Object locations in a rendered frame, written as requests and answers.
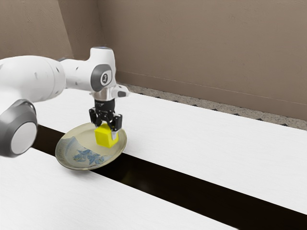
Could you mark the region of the yellow block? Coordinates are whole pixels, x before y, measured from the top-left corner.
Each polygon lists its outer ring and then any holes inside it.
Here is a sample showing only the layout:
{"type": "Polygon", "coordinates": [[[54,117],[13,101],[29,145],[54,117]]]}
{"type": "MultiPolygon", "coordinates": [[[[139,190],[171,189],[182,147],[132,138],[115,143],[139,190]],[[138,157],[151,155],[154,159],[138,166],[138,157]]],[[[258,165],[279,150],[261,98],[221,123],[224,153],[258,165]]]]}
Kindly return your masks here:
{"type": "Polygon", "coordinates": [[[96,143],[100,146],[111,148],[119,140],[118,133],[111,131],[107,123],[103,123],[101,126],[94,130],[96,143]]]}

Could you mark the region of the cream plate with blue print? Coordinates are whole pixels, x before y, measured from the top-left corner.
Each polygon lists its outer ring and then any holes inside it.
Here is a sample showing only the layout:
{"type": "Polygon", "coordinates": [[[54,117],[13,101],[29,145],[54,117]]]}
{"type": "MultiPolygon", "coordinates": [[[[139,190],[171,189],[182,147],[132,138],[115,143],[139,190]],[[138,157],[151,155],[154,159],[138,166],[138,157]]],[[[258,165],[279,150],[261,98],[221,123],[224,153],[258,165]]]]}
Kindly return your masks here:
{"type": "Polygon", "coordinates": [[[95,125],[85,123],[67,132],[57,143],[58,162],[72,170],[93,170],[115,160],[127,144],[124,129],[118,132],[119,141],[111,148],[100,146],[95,139],[95,125]]]}

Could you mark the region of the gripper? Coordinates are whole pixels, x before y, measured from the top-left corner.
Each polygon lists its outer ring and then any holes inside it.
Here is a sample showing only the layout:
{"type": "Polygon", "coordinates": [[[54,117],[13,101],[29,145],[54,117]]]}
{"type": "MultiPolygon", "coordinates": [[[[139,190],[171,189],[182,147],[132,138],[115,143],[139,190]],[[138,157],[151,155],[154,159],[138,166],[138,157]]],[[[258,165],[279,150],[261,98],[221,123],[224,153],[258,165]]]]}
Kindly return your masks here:
{"type": "Polygon", "coordinates": [[[111,125],[111,137],[117,138],[117,132],[122,128],[122,115],[115,113],[115,100],[99,101],[94,100],[94,107],[89,109],[89,115],[92,124],[96,127],[101,126],[103,122],[111,125]]]}

